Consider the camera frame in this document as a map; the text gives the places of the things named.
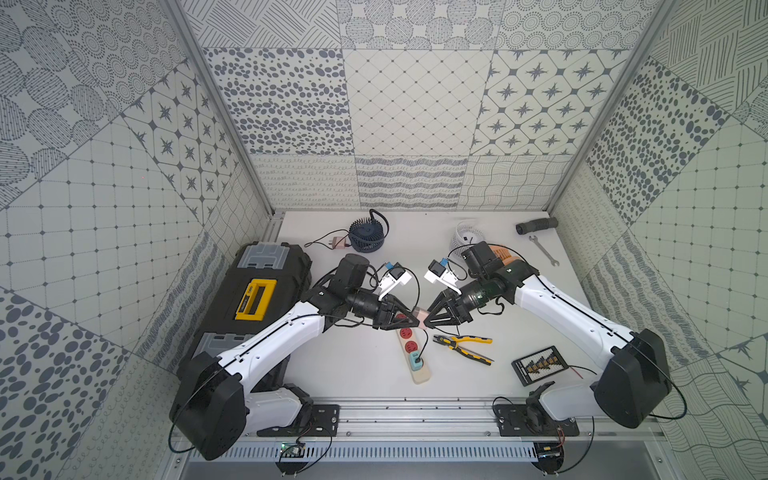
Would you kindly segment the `teal usb charger plug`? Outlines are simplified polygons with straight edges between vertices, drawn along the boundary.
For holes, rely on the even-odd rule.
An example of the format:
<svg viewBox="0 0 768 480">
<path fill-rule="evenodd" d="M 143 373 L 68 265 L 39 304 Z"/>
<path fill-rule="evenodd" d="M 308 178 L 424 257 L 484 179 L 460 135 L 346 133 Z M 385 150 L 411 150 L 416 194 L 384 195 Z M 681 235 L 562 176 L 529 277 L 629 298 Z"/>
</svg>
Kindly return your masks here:
<svg viewBox="0 0 768 480">
<path fill-rule="evenodd" d="M 412 371 L 416 372 L 424 367 L 424 361 L 418 351 L 412 351 L 407 356 L 409 367 Z"/>
</svg>

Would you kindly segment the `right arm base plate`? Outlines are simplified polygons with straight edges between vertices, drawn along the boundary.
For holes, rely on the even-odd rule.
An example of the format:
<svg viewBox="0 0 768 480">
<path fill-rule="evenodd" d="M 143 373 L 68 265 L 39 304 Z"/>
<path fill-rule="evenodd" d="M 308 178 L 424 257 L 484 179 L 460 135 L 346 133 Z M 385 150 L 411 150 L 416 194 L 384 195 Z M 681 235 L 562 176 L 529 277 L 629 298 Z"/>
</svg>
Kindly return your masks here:
<svg viewBox="0 0 768 480">
<path fill-rule="evenodd" d="M 555 421 L 538 407 L 502 403 L 492 407 L 501 437 L 576 437 L 578 425 L 571 420 Z"/>
</svg>

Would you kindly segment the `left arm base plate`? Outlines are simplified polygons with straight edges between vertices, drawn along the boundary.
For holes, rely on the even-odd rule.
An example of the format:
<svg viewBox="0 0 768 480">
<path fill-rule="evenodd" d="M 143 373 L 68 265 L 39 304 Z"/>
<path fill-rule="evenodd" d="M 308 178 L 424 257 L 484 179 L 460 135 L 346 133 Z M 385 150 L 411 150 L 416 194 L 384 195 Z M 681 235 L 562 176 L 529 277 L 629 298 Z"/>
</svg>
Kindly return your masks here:
<svg viewBox="0 0 768 480">
<path fill-rule="evenodd" d="M 335 437 L 341 407 L 339 404 L 305 405 L 292 424 L 270 427 L 257 432 L 258 437 Z"/>
</svg>

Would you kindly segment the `pink usb charger plug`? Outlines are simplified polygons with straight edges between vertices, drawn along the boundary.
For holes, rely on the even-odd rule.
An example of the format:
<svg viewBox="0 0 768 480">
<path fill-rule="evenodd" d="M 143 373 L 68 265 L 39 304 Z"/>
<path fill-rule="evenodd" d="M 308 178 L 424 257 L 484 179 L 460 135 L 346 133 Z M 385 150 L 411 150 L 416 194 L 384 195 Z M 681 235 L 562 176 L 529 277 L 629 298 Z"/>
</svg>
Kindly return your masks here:
<svg viewBox="0 0 768 480">
<path fill-rule="evenodd" d="M 416 318 L 419 320 L 419 327 L 421 329 L 426 329 L 425 320 L 428 315 L 429 315 L 429 312 L 423 309 L 419 309 L 415 314 Z"/>
</svg>

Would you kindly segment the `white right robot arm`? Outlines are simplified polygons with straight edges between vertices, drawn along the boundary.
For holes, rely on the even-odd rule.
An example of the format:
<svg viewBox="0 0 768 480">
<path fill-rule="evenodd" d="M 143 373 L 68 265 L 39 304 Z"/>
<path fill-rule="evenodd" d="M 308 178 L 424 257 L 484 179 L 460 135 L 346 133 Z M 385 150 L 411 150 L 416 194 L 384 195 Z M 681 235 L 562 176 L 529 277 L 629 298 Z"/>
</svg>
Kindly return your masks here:
<svg viewBox="0 0 768 480">
<path fill-rule="evenodd" d="M 445 285 L 428 308 L 428 328 L 472 321 L 472 311 L 504 300 L 560 331 L 598 368 L 590 380 L 547 382 L 526 399 L 523 418 L 534 434 L 572 417 L 607 417 L 638 427 L 674 390 L 663 339 L 649 329 L 633 331 L 563 293 L 524 258 L 500 259 L 487 242 L 461 253 L 470 283 L 459 287 L 447 260 L 434 260 L 424 277 Z"/>
</svg>

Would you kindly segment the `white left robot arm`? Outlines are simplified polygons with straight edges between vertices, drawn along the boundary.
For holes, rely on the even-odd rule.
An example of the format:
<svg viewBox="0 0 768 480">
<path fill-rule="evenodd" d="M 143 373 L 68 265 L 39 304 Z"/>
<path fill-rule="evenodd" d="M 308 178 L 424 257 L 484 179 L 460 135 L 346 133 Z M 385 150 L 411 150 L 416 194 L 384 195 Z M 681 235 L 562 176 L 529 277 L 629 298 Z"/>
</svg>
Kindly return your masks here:
<svg viewBox="0 0 768 480">
<path fill-rule="evenodd" d="M 375 290 L 364 287 L 368 260 L 347 254 L 279 319 L 250 339 L 216 356 L 193 357 L 183 369 L 170 408 L 179 430 L 206 460 L 227 452 L 244 434 L 295 424 L 311 410 L 294 387 L 256 391 L 257 384 L 295 350 L 325 333 L 347 314 L 369 320 L 378 330 L 416 328 L 412 308 L 392 291 L 413 280 L 399 263 L 390 264 Z"/>
</svg>

